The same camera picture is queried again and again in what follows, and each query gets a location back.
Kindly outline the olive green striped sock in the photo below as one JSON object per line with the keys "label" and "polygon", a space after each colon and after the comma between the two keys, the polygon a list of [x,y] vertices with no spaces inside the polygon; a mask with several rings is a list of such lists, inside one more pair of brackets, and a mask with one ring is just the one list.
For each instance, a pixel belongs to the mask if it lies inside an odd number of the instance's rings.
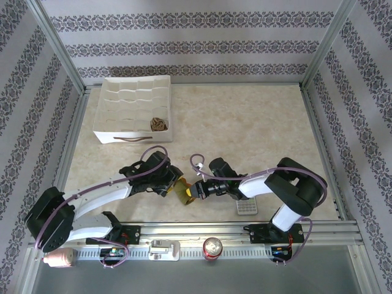
{"label": "olive green striped sock", "polygon": [[189,186],[191,186],[191,184],[189,184],[185,179],[184,183],[176,183],[173,187],[175,190],[175,194],[183,205],[189,205],[193,202],[187,195],[187,190]]}

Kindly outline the beige brown patterned sock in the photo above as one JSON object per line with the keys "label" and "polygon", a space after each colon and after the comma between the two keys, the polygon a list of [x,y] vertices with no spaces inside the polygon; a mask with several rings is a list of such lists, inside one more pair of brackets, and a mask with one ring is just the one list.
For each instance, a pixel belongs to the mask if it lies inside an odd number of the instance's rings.
{"label": "beige brown patterned sock", "polygon": [[168,130],[168,124],[166,120],[154,117],[150,120],[150,128],[152,132],[163,132]]}

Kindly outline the white calculator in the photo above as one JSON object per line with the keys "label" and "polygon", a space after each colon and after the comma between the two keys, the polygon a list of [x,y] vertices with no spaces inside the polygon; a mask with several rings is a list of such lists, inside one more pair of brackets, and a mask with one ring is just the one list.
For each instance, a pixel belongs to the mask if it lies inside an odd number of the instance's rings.
{"label": "white calculator", "polygon": [[258,214],[256,198],[236,201],[236,211],[239,216],[254,216]]}

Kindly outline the red soda can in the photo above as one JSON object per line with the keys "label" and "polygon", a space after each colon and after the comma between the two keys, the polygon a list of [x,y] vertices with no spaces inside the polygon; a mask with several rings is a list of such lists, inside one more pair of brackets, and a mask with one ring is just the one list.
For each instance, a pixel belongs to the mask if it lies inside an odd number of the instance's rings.
{"label": "red soda can", "polygon": [[217,260],[223,251],[221,241],[215,237],[206,239],[203,243],[203,256],[208,261]]}

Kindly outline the white fabric organizer box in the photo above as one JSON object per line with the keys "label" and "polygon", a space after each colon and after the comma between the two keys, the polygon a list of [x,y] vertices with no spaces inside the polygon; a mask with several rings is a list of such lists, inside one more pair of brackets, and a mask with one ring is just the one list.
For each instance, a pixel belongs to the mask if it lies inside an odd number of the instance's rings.
{"label": "white fabric organizer box", "polygon": [[[92,131],[102,144],[125,142],[113,137],[153,137],[136,143],[173,141],[171,90],[169,75],[105,78]],[[166,120],[168,130],[152,132],[154,117]]]}

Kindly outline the pink plastic bottle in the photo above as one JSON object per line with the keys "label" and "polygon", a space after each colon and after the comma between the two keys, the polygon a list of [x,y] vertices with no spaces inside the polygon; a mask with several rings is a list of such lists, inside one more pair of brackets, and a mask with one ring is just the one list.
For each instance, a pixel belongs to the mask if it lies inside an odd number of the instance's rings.
{"label": "pink plastic bottle", "polygon": [[72,248],[59,248],[46,254],[42,261],[52,268],[68,268],[73,266],[74,258]]}

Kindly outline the silver metal clamp bracket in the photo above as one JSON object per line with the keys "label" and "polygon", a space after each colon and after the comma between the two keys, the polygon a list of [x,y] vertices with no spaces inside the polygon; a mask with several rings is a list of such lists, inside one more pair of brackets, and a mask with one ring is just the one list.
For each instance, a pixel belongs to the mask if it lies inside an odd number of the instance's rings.
{"label": "silver metal clamp bracket", "polygon": [[180,260],[181,245],[179,241],[153,240],[149,246],[148,258],[151,261]]}

